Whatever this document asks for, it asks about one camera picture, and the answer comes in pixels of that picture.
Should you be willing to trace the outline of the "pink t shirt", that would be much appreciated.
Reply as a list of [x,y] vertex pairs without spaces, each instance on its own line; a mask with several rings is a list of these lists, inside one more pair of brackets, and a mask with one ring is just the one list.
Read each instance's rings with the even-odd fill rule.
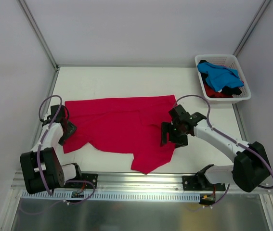
[[77,127],[65,141],[64,153],[86,144],[103,152],[133,154],[131,169],[148,174],[171,161],[175,145],[161,145],[161,125],[174,95],[66,101],[69,120]]

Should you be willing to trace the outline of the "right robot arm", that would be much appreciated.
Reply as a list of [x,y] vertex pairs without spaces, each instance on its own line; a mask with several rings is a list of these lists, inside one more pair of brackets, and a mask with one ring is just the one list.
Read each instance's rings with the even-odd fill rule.
[[266,151],[259,142],[235,139],[214,128],[208,116],[199,112],[190,114],[181,105],[172,108],[169,115],[171,121],[161,125],[162,146],[173,143],[175,148],[185,147],[191,135],[206,141],[232,162],[229,166],[207,165],[188,181],[192,188],[206,191],[216,184],[235,184],[250,193],[271,175]]

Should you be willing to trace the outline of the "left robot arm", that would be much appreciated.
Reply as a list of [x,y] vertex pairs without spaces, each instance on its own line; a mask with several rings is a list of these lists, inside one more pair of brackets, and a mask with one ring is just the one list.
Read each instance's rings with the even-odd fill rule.
[[47,191],[52,194],[67,182],[77,188],[83,182],[78,164],[61,165],[56,154],[58,145],[76,131],[77,127],[69,119],[68,109],[63,105],[51,106],[51,114],[42,121],[42,132],[38,143],[20,156],[26,190],[29,194]]

